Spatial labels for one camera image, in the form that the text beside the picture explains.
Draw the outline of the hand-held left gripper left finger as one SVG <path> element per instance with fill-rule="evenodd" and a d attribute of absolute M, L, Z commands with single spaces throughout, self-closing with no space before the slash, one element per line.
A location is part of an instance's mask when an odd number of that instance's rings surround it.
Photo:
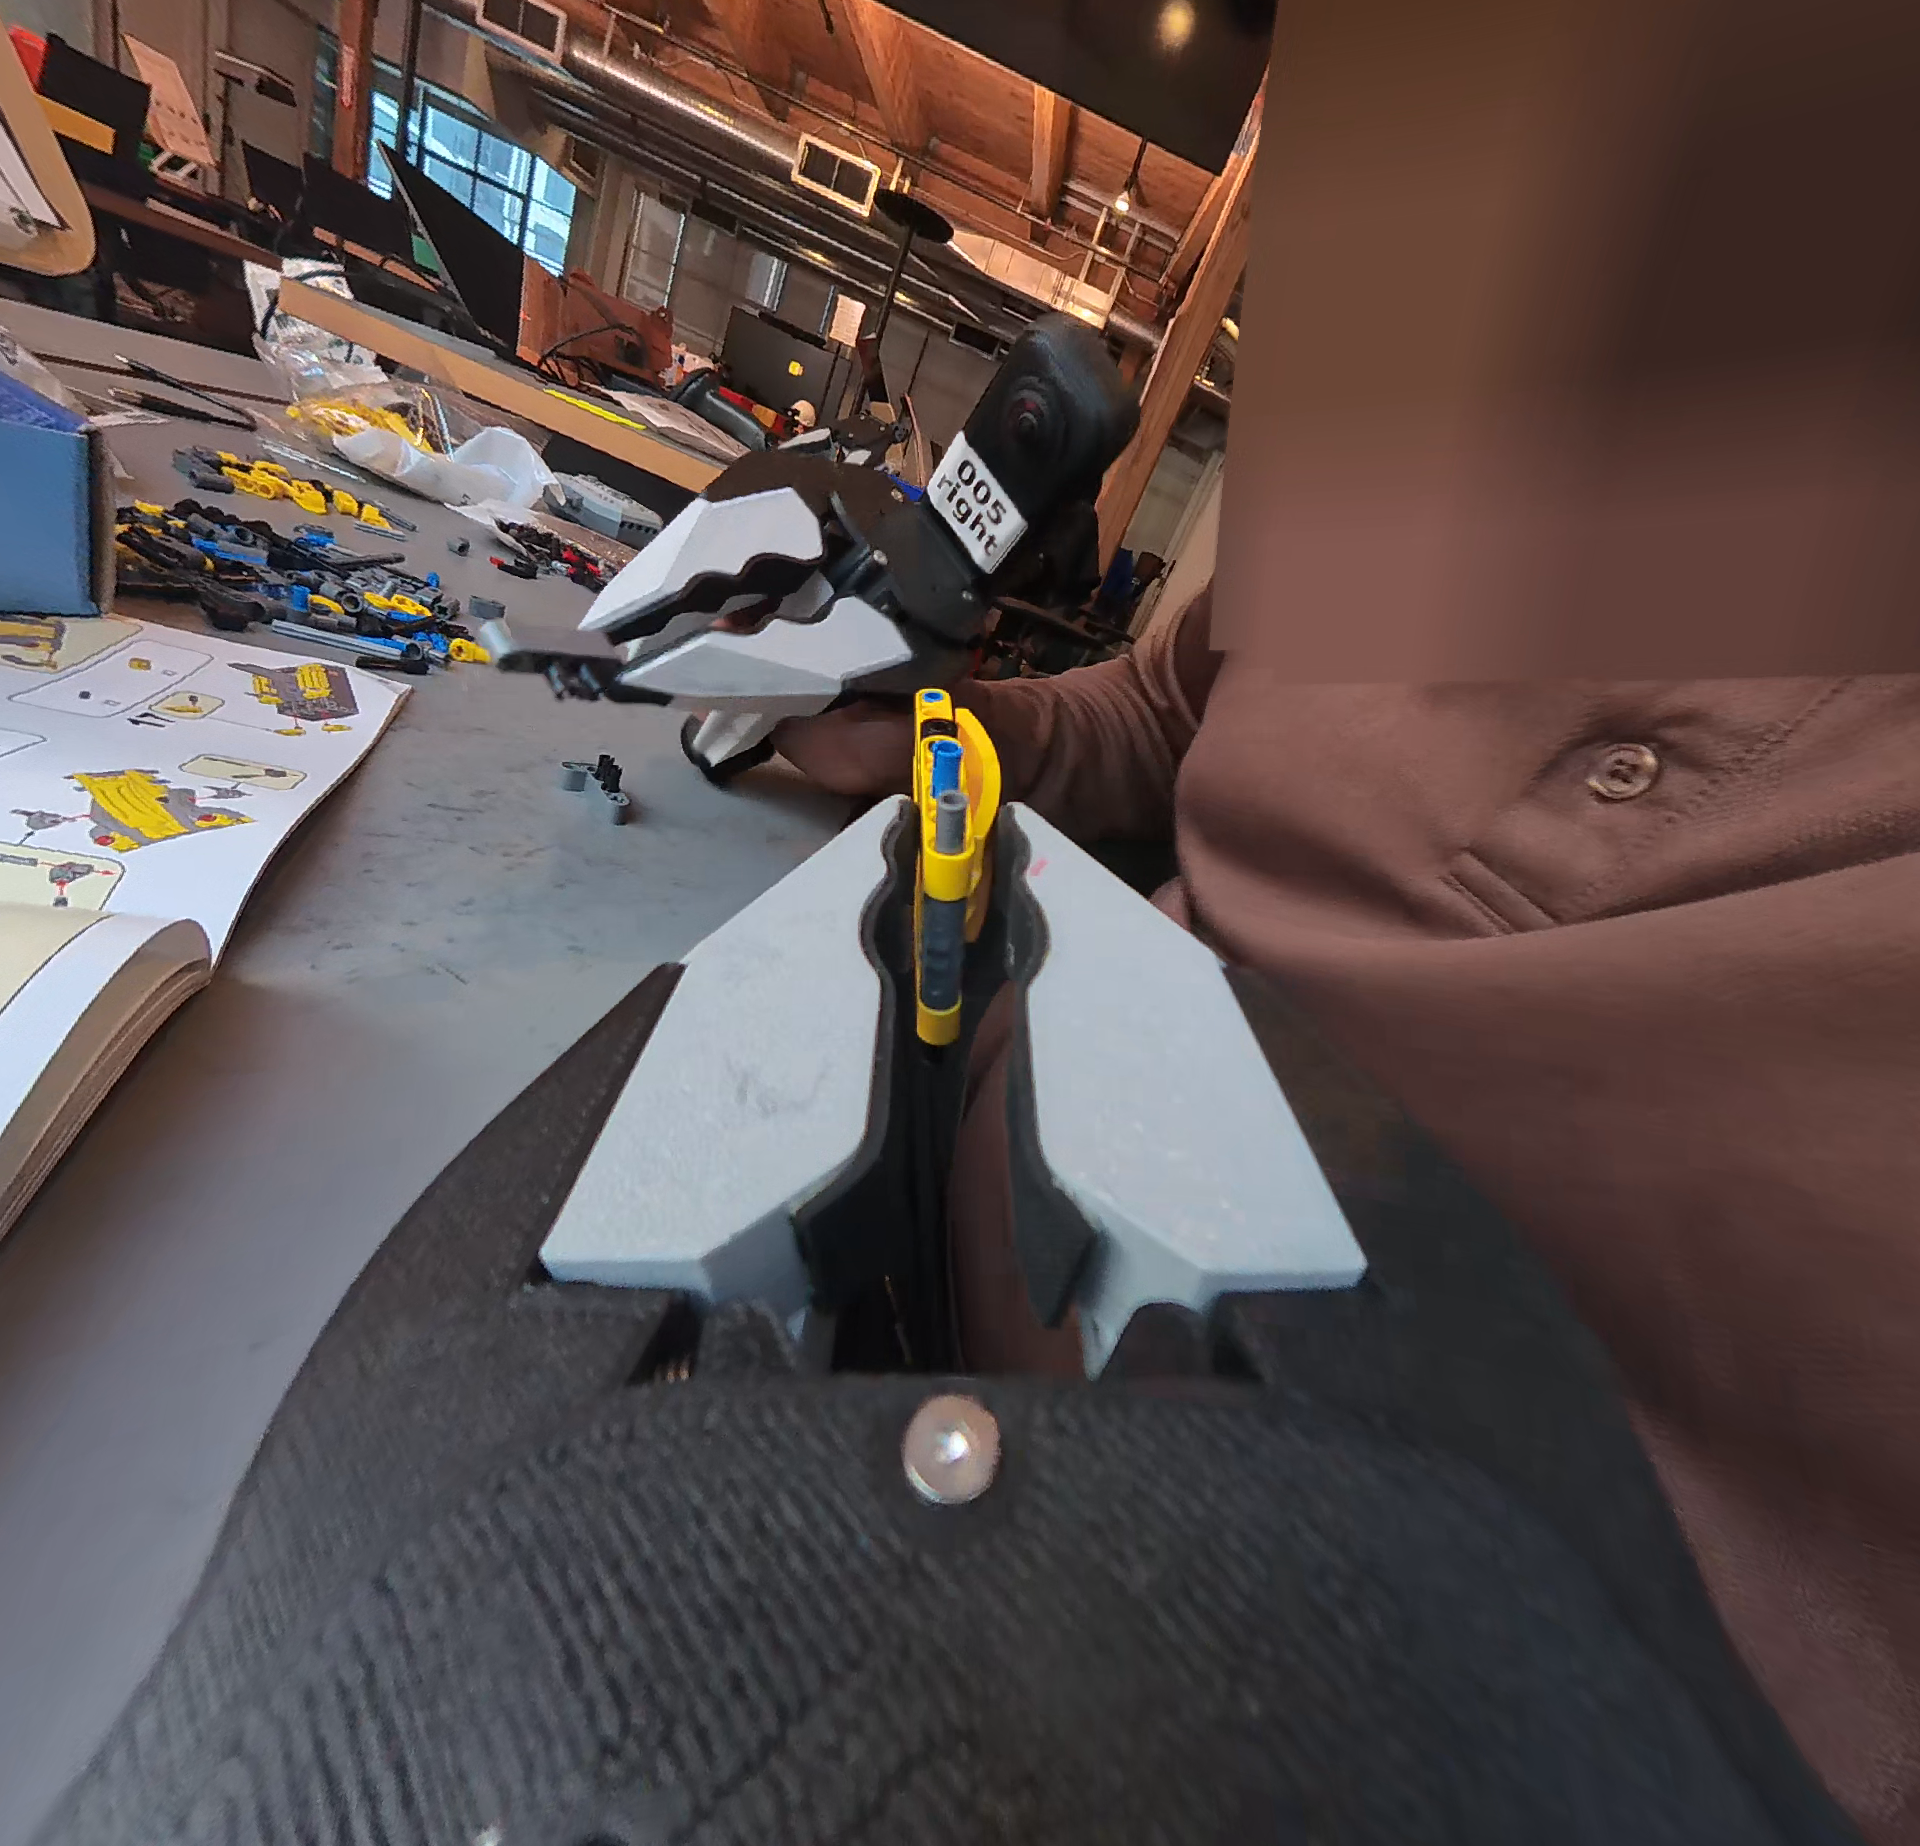
<path fill-rule="evenodd" d="M 885 798 L 683 955 L 542 1236 L 554 1279 L 843 1309 L 901 1267 L 910 830 Z"/>

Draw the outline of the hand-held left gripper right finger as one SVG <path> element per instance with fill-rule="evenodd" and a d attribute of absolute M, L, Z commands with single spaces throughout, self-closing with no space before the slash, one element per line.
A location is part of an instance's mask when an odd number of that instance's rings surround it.
<path fill-rule="evenodd" d="M 1222 960 L 1037 810 L 997 826 L 1013 1247 L 1084 1375 L 1133 1317 L 1355 1288 L 1367 1261 Z"/>

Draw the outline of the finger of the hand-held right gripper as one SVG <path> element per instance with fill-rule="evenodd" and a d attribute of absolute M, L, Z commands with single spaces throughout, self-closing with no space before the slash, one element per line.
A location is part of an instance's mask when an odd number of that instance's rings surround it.
<path fill-rule="evenodd" d="M 916 659 L 901 623 L 862 599 L 832 596 L 807 617 L 777 612 L 738 633 L 712 612 L 616 604 L 628 638 L 616 696 L 685 711 L 818 713 L 857 681 Z"/>
<path fill-rule="evenodd" d="M 826 560 L 826 523 L 790 487 L 697 497 L 600 592 L 579 633 L 642 640 L 736 602 L 783 598 Z"/>

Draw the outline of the yellow brick assembly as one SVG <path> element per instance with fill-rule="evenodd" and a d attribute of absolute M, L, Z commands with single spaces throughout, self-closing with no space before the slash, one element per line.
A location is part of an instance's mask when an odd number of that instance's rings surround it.
<path fill-rule="evenodd" d="M 992 836 L 1004 770 L 984 723 L 954 694 L 916 692 L 916 1035 L 929 1048 L 958 1042 L 969 947 L 992 899 Z"/>

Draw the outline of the person's right forearm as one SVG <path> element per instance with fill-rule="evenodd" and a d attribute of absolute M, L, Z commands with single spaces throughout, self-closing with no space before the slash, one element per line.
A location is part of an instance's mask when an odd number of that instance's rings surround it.
<path fill-rule="evenodd" d="M 1026 804 L 1082 847 L 1167 844 L 1183 758 L 1224 656 L 1201 599 L 1128 654 L 1062 674 L 965 681 L 998 754 L 1004 798 Z"/>

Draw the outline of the person's right hand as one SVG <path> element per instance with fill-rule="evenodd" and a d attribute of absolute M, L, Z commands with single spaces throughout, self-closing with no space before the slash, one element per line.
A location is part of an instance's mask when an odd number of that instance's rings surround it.
<path fill-rule="evenodd" d="M 793 715 L 771 737 L 773 752 L 808 785 L 847 800 L 909 791 L 916 766 L 910 707 L 863 699 L 826 713 Z"/>

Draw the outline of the grey brick hub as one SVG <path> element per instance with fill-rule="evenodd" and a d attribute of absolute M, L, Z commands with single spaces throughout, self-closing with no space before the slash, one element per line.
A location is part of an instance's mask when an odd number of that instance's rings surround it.
<path fill-rule="evenodd" d="M 545 501 L 554 515 L 634 548 L 665 525 L 647 503 L 589 476 L 556 476 L 545 487 Z"/>

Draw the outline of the red black small bricks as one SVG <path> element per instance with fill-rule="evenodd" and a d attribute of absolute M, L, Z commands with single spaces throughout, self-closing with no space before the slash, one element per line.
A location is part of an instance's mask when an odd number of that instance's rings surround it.
<path fill-rule="evenodd" d="M 500 520 L 493 548 L 503 561 L 500 568 L 523 579 L 541 574 L 563 576 L 574 586 L 603 590 L 619 570 L 619 561 L 604 551 L 526 520 Z"/>

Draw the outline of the white plastic bag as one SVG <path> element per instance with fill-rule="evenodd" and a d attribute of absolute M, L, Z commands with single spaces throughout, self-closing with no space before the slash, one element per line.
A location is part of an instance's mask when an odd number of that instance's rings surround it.
<path fill-rule="evenodd" d="M 523 432 L 467 423 L 430 387 L 306 394 L 286 419 L 330 459 L 448 508 L 527 509 L 560 483 Z"/>

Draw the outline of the wooden-edged background table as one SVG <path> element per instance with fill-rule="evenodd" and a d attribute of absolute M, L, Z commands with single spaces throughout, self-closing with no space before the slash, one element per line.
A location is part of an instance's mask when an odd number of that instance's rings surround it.
<path fill-rule="evenodd" d="M 310 281 L 283 277 L 278 311 L 538 428 L 546 435 L 545 454 L 560 459 L 563 474 L 593 476 L 634 497 L 679 499 L 705 490 L 748 454 L 740 442 L 697 417 L 674 416 L 663 403 L 567 387 L 482 345 Z"/>

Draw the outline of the tall wooden pillar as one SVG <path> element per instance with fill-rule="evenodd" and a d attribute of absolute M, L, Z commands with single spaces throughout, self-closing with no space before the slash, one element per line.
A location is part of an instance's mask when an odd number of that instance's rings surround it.
<path fill-rule="evenodd" d="M 1245 151 L 1233 159 L 1222 175 L 1224 193 L 1214 230 L 1191 263 L 1188 284 L 1147 373 L 1141 393 L 1138 432 L 1101 483 L 1095 516 L 1099 560 L 1105 565 L 1133 525 L 1171 430 L 1220 336 L 1230 297 L 1245 275 L 1254 227 L 1258 157 L 1261 117 L 1254 116 Z"/>

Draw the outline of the pile of small bricks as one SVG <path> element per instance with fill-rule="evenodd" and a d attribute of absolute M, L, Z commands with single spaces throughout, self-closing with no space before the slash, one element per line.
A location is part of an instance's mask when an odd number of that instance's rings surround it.
<path fill-rule="evenodd" d="M 196 609 L 223 633 L 270 631 L 415 677 L 493 654 L 436 573 L 409 565 L 411 530 L 365 497 L 278 460 L 213 446 L 174 454 L 179 497 L 117 509 L 118 592 Z"/>

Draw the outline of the open instruction booklet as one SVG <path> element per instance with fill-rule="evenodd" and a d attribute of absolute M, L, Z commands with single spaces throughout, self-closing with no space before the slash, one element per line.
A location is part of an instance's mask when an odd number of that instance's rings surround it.
<path fill-rule="evenodd" d="M 5 1235 L 405 701 L 275 643 L 5 617 Z"/>

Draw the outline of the blue cardboard box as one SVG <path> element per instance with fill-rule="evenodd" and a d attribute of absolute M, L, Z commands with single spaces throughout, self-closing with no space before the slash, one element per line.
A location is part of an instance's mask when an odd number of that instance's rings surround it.
<path fill-rule="evenodd" d="M 114 599 L 106 435 L 74 408 L 3 376 L 3 610 L 100 617 Z"/>

